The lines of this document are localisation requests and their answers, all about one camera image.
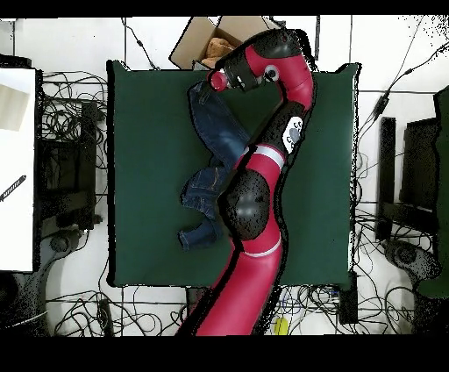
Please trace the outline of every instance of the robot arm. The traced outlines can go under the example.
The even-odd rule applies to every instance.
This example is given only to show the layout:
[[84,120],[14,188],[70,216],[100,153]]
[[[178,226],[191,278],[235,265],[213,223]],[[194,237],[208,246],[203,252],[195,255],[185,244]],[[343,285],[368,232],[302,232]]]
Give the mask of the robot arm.
[[286,29],[262,32],[218,61],[208,80],[216,91],[247,92],[264,77],[277,82],[282,104],[250,141],[218,198],[232,253],[178,334],[251,334],[278,274],[286,242],[274,201],[281,172],[303,138],[303,119],[312,102],[311,73],[299,39]]

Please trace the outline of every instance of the open cardboard box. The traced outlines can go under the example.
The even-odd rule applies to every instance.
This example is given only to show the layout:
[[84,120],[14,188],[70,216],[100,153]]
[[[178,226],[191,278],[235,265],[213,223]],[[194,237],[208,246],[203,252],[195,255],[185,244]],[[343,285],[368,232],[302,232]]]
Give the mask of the open cardboard box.
[[207,17],[192,17],[169,59],[180,69],[192,69],[204,58],[210,39],[226,39],[238,47],[253,35],[273,28],[279,26],[261,16],[222,16],[217,25]]

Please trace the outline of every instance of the blue jeans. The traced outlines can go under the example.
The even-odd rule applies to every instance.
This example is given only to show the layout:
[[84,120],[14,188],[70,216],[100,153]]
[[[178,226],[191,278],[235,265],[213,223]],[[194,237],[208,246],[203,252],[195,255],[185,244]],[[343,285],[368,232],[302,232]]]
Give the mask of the blue jeans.
[[194,85],[188,95],[193,125],[212,157],[209,166],[196,172],[182,190],[182,205],[204,215],[197,228],[178,232],[184,251],[210,246],[223,235],[222,226],[216,219],[215,203],[250,139],[219,93],[211,90],[207,82]]

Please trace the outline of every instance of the robot logo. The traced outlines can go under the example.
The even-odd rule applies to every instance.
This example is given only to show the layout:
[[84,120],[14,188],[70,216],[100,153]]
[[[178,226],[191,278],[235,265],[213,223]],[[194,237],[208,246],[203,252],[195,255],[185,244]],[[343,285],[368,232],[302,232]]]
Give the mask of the robot logo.
[[282,135],[282,141],[289,154],[293,152],[295,143],[301,138],[302,130],[303,120],[299,117],[291,118]]

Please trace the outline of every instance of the green mat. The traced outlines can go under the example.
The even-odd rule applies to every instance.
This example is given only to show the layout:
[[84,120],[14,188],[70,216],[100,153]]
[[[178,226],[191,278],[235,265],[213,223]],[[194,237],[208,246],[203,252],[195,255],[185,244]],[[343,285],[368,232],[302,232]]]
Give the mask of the green mat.
[[[314,74],[315,108],[282,194],[289,257],[281,284],[347,283],[358,71],[358,64],[350,64],[335,74]],[[228,239],[184,253],[176,237],[203,218],[182,207],[179,196],[210,158],[190,122],[187,99],[188,88],[205,72],[129,71],[114,61],[108,78],[113,82],[115,148],[115,205],[109,205],[115,227],[110,233],[116,236],[108,282],[213,284],[227,262]],[[228,90],[222,96],[250,133],[279,102],[274,84],[248,93]]]

